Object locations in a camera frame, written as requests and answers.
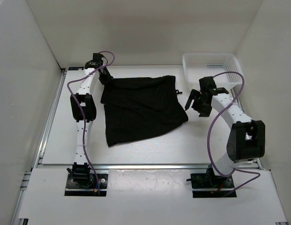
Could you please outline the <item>black shorts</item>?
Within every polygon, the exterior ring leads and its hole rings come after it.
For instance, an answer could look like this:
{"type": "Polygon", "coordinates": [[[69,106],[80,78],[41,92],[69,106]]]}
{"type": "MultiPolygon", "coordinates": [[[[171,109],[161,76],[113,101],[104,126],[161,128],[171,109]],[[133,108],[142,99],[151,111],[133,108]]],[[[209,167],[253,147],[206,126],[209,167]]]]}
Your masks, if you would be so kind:
{"type": "Polygon", "coordinates": [[[101,97],[109,147],[164,135],[188,121],[178,101],[176,77],[117,78],[101,97]]]}

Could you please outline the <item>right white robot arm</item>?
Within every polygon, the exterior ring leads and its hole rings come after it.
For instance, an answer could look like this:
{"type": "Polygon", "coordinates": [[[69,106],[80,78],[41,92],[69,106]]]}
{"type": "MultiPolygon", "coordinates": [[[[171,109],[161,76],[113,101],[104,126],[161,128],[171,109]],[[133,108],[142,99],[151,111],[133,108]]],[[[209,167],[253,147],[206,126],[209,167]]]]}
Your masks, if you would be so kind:
{"type": "Polygon", "coordinates": [[[200,90],[191,91],[185,109],[194,109],[199,113],[199,117],[209,117],[213,109],[218,112],[211,122],[207,136],[212,172],[206,175],[206,183],[215,188],[222,183],[223,177],[231,176],[240,165],[264,156],[265,124],[261,120],[253,120],[234,104],[235,99],[230,99],[226,88],[217,87],[214,77],[201,78],[199,85],[200,90]],[[224,119],[230,128],[230,134],[226,152],[215,161],[211,153],[210,139],[218,118],[224,119]]]}

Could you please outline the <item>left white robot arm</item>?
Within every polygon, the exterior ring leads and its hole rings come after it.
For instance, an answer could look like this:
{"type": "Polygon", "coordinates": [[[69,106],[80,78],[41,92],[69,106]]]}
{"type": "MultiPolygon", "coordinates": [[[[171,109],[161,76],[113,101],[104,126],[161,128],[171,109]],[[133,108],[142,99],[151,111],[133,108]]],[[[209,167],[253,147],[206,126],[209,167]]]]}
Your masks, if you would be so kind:
{"type": "Polygon", "coordinates": [[[92,93],[98,80],[105,84],[113,79],[107,67],[114,60],[115,55],[110,51],[96,52],[92,59],[86,62],[83,68],[84,76],[67,83],[77,131],[75,160],[72,169],[68,172],[73,181],[84,188],[93,188],[97,192],[100,190],[100,181],[88,156],[91,128],[97,116],[92,93]]]}

